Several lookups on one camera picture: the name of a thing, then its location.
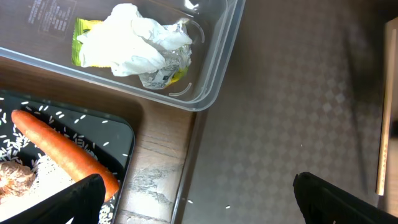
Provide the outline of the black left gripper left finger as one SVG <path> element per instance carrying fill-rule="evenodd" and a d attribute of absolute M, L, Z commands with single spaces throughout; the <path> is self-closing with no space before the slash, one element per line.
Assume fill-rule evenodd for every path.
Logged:
<path fill-rule="evenodd" d="M 14 215 L 5 224 L 97 224 L 104 203 L 104 180 L 91 174 L 48 199 Z"/>

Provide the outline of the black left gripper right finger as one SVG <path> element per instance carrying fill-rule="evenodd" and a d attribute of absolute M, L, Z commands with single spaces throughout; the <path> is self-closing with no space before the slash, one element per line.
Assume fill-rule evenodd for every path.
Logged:
<path fill-rule="evenodd" d="M 397 217 L 309 172 L 297 174 L 293 187 L 306 224 L 397 224 Z"/>

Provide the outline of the orange carrot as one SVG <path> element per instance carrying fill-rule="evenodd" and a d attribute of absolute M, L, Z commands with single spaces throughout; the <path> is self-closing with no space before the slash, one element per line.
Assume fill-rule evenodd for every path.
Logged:
<path fill-rule="evenodd" d="M 119 191 L 119 182 L 112 172 L 49 125 L 22 110 L 14 110 L 11 118 L 16 128 L 74 181 L 78 182 L 91 174 L 99 174 L 103 178 L 106 189 L 105 202 Z"/>

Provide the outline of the brown food scrap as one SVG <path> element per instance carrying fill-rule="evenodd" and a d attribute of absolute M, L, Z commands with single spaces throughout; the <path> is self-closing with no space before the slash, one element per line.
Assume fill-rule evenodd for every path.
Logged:
<path fill-rule="evenodd" d="M 14 161 L 1 162 L 1 203 L 11 197 L 20 197 L 29 191 L 35 174 L 27 166 Z"/>

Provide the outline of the wooden chopstick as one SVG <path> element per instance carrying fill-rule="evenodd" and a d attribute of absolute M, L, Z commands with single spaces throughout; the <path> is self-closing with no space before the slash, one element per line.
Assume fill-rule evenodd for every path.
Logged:
<path fill-rule="evenodd" d="M 376 193 L 380 196 L 384 195 L 384 186 L 386 182 L 387 152 L 391 125 L 392 99 L 394 93 L 394 76 L 396 74 L 397 18 L 394 18 L 385 24 L 384 34 L 384 99 L 376 182 Z"/>

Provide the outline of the white paper napkin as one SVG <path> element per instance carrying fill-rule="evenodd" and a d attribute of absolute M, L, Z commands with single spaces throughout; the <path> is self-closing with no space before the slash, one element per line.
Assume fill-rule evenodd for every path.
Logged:
<path fill-rule="evenodd" d="M 81 67 L 109 67 L 117 77 L 157 72 L 192 44 L 187 22 L 182 18 L 163 26 L 143 17 L 131 3 L 118 4 L 104 21 L 75 20 L 72 62 Z"/>

